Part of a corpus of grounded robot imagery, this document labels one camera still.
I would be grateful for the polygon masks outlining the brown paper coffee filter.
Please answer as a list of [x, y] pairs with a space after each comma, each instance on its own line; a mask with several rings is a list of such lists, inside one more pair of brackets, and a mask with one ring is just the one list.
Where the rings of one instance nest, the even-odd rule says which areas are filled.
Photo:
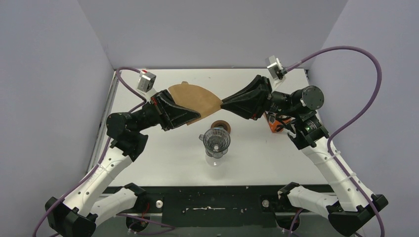
[[211, 91], [194, 84], [183, 81], [168, 88], [169, 93], [177, 105], [198, 112], [201, 116], [187, 125], [200, 121], [221, 109], [222, 101]]

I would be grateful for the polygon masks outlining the orange black coffee filter box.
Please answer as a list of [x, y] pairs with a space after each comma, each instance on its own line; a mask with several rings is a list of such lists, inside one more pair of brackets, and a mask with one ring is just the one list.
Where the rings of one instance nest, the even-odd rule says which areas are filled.
[[285, 130], [285, 125], [287, 125], [292, 120], [292, 117], [284, 115], [276, 116], [275, 114], [267, 112], [265, 112], [264, 117], [266, 118], [272, 133], [283, 132]]

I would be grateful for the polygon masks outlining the clear plastic coffee dripper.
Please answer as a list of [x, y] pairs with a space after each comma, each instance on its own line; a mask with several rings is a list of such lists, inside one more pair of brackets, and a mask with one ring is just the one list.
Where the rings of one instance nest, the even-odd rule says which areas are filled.
[[231, 144], [230, 134], [221, 127], [214, 127], [199, 135], [207, 156], [215, 159], [222, 158]]

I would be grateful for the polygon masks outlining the clear glass carafe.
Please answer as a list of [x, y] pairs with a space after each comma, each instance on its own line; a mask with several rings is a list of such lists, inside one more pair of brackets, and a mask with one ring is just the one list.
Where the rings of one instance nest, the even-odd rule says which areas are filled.
[[226, 161], [226, 156], [223, 153], [214, 153], [205, 155], [206, 162], [211, 167], [219, 167]]

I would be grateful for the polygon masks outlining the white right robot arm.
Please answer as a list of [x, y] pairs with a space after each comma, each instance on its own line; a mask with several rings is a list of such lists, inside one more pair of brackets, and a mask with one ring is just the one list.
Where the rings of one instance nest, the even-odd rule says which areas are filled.
[[256, 120], [266, 113], [292, 119], [286, 126], [290, 140], [317, 167], [334, 195], [291, 182], [278, 191], [279, 204], [316, 213], [349, 237], [377, 217], [388, 200], [368, 189], [344, 161], [317, 117], [323, 103], [324, 95], [316, 86], [287, 94], [273, 90], [268, 78], [258, 75], [245, 88], [224, 98], [221, 108], [244, 119]]

